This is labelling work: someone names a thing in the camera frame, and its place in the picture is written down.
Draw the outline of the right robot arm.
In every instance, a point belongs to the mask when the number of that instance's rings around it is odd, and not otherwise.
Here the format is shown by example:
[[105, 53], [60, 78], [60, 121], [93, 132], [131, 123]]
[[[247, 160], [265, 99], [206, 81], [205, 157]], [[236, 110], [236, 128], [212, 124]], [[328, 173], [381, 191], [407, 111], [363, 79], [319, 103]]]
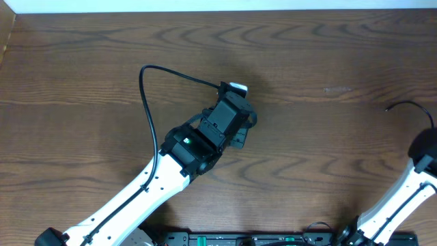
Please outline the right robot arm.
[[426, 199], [436, 195], [436, 129], [419, 133], [395, 184], [337, 235], [333, 245], [386, 245], [394, 231]]

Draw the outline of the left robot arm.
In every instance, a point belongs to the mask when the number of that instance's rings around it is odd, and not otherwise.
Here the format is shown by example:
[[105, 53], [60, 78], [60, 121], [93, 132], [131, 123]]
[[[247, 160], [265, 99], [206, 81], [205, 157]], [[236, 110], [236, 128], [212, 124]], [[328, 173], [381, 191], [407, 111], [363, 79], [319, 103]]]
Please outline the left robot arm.
[[161, 204], [211, 170], [228, 146], [241, 148], [256, 114], [246, 92], [225, 92], [197, 127], [173, 128], [157, 156], [114, 198], [79, 224], [46, 229], [36, 245], [121, 245]]

